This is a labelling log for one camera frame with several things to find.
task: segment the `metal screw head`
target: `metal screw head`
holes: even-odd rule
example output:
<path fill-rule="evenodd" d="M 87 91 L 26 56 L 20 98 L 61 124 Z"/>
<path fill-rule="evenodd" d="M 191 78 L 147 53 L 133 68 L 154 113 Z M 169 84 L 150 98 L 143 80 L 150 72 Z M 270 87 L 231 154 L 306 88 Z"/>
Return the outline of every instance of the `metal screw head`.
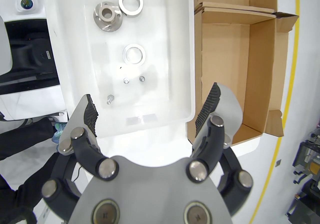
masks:
<path fill-rule="evenodd" d="M 117 165 L 115 161 L 107 158 L 100 163 L 98 173 L 102 178 L 107 179 L 114 175 L 116 169 Z"/>
<path fill-rule="evenodd" d="M 93 212 L 93 224 L 117 224 L 120 210 L 116 202 L 111 199 L 101 201 Z"/>
<path fill-rule="evenodd" d="M 219 116 L 212 116 L 210 118 L 210 121 L 213 125 L 217 127 L 223 127 L 223 119 Z"/>
<path fill-rule="evenodd" d="M 204 181 L 208 176 L 208 172 L 205 165 L 197 160 L 194 160 L 190 163 L 189 172 L 194 180 L 200 182 Z"/>
<path fill-rule="evenodd" d="M 243 187 L 251 188 L 253 185 L 253 179 L 251 175 L 247 171 L 241 171 L 238 176 L 240 184 L 242 184 Z"/>
<path fill-rule="evenodd" d="M 224 134 L 224 142 L 223 142 L 223 148 L 227 149 L 231 146 L 231 139 L 227 134 Z"/>
<path fill-rule="evenodd" d="M 85 129 L 82 127 L 76 127 L 71 131 L 71 138 L 72 139 L 78 139 L 84 134 Z"/>
<path fill-rule="evenodd" d="M 210 214 L 208 209 L 200 202 L 190 203 L 184 213 L 185 224 L 209 224 Z"/>
<path fill-rule="evenodd" d="M 41 189 L 42 196 L 45 198 L 51 197 L 57 190 L 57 183 L 55 180 L 49 180 L 44 183 Z"/>
<path fill-rule="evenodd" d="M 64 139 L 62 142 L 60 142 L 58 147 L 60 153 L 65 153 L 69 151 L 71 148 L 71 140 L 69 138 Z"/>

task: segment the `sticker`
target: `sticker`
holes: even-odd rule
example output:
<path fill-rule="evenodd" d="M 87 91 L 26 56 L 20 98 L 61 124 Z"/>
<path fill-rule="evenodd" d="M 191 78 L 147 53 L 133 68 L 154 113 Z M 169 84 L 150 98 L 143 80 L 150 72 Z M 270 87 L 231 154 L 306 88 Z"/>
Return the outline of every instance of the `sticker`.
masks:
<path fill-rule="evenodd" d="M 46 51 L 46 53 L 47 53 L 47 57 L 48 57 L 48 59 L 50 60 L 50 59 L 51 59 L 51 56 L 50 56 L 49 51 Z"/>

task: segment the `white plastic bin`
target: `white plastic bin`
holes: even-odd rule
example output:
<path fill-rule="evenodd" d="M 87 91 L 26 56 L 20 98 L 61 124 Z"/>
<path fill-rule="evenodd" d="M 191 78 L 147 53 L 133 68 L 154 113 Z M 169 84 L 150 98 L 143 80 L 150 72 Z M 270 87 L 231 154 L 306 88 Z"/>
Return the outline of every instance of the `white plastic bin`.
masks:
<path fill-rule="evenodd" d="M 44 0 L 69 115 L 88 93 L 99 113 L 98 137 L 190 121 L 195 114 L 193 0 L 144 0 L 141 14 L 123 16 L 115 32 L 104 32 L 94 22 L 94 8 L 103 1 L 118 3 Z M 122 59 L 130 43 L 145 49 L 139 67 Z M 109 105 L 108 95 L 114 96 Z"/>

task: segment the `open cardboard box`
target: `open cardboard box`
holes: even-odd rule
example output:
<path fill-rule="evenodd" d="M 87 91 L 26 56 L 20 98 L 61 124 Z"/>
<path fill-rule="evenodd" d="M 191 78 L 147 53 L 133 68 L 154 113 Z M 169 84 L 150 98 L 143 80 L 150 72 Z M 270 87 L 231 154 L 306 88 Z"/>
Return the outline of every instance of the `open cardboard box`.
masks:
<path fill-rule="evenodd" d="M 194 0 L 195 120 L 214 82 L 228 86 L 243 110 L 233 144 L 263 132 L 283 136 L 281 100 L 288 32 L 297 16 L 274 13 L 277 0 Z"/>

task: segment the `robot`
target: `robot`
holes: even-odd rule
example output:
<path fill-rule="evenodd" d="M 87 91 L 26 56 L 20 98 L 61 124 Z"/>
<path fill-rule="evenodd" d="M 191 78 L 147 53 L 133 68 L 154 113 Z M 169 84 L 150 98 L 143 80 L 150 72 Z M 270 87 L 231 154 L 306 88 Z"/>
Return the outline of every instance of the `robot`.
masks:
<path fill-rule="evenodd" d="M 163 167 L 105 157 L 96 140 L 97 117 L 84 95 L 60 137 L 60 156 L 41 191 L 59 217 L 70 224 L 232 223 L 253 179 L 230 148 L 242 111 L 229 88 L 214 83 L 195 122 L 192 155 Z M 94 176 L 82 194 L 71 181 L 77 162 Z M 216 187 L 209 175 L 218 162 L 224 175 Z"/>

